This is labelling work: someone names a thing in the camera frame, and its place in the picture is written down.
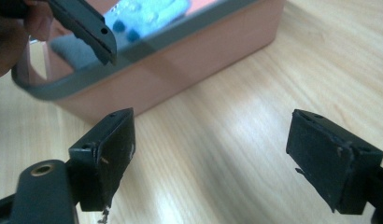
wooden surface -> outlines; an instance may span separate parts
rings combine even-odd
[[[369,223],[371,205],[332,214],[295,172],[294,108],[383,150],[383,0],[291,0],[270,46],[138,116],[110,223]],[[0,198],[29,165],[66,161],[90,128],[0,78]]]

